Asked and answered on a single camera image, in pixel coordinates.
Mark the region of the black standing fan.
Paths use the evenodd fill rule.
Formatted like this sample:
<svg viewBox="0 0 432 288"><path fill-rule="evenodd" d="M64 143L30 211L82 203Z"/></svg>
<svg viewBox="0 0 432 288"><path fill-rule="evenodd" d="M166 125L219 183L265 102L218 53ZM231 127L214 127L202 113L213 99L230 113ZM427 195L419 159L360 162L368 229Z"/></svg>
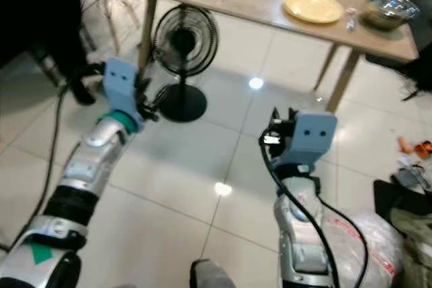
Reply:
<svg viewBox="0 0 432 288"><path fill-rule="evenodd" d="M161 17L153 48L161 66L178 78L157 95L157 106L165 119L188 123L204 115L206 94L190 85L188 78L211 65L218 46L218 26L207 9L181 4Z"/></svg>

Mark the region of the yellow plate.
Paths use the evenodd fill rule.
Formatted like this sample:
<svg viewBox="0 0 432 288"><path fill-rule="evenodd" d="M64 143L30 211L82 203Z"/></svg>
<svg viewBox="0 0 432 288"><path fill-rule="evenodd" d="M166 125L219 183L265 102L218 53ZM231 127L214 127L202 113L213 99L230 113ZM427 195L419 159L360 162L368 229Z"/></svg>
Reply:
<svg viewBox="0 0 432 288"><path fill-rule="evenodd" d="M294 19L319 25L334 23L345 13L336 0L283 0L281 7Z"/></svg>

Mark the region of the clear plastic bag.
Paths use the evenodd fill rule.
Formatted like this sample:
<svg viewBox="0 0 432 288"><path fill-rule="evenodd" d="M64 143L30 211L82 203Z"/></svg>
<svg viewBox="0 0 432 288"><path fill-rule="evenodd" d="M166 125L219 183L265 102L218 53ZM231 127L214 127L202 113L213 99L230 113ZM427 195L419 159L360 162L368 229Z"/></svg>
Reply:
<svg viewBox="0 0 432 288"><path fill-rule="evenodd" d="M365 251L369 252L369 260L359 288L391 288L402 269L402 236L374 212L348 212L346 215L358 230L329 210L325 211L321 224L334 253L339 288L355 288Z"/></svg>

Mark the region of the olive green cloth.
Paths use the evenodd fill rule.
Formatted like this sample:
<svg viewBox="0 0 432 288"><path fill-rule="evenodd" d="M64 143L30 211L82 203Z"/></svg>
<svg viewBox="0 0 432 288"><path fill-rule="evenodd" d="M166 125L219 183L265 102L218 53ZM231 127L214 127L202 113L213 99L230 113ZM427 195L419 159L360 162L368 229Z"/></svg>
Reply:
<svg viewBox="0 0 432 288"><path fill-rule="evenodd" d="M432 213L391 210L391 223L404 236L399 288L432 288Z"/></svg>

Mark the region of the robot right leg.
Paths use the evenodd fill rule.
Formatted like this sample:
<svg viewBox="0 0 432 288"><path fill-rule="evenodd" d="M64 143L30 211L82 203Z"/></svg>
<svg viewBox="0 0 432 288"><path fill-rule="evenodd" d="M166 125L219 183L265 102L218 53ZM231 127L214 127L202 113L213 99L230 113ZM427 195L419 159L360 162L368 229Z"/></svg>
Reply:
<svg viewBox="0 0 432 288"><path fill-rule="evenodd" d="M209 258L200 258L190 266L189 288L236 288L236 285L223 267Z"/></svg>

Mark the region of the person in black clothes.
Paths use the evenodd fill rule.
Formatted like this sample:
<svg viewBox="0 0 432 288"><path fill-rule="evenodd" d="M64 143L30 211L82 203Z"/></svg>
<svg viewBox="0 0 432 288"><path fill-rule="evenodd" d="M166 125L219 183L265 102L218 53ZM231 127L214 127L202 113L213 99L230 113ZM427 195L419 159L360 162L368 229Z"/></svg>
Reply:
<svg viewBox="0 0 432 288"><path fill-rule="evenodd" d="M1 64L39 44L67 78L75 100L84 106L95 103L80 75L88 65L78 32L82 25L80 0L10 0L9 8L3 13L2 20L9 23L10 31L2 34Z"/></svg>

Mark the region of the shiny steel bowl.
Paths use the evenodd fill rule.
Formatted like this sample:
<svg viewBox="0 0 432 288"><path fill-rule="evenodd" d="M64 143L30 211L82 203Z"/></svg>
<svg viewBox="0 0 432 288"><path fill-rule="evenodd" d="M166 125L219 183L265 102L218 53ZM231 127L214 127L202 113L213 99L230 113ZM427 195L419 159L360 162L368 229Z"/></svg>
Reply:
<svg viewBox="0 0 432 288"><path fill-rule="evenodd" d="M380 31L392 31L420 14L411 0L368 0L361 10L361 20Z"/></svg>

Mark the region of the black fabric bag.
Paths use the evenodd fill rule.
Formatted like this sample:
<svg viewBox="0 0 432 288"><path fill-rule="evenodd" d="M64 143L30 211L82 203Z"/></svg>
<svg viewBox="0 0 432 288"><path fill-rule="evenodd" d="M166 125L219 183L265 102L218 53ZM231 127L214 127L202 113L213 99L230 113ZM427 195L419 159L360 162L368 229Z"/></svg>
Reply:
<svg viewBox="0 0 432 288"><path fill-rule="evenodd" d="M416 215L432 214L432 198L397 183L374 180L373 197L375 213L394 229L396 226L391 218L392 210L405 210Z"/></svg>

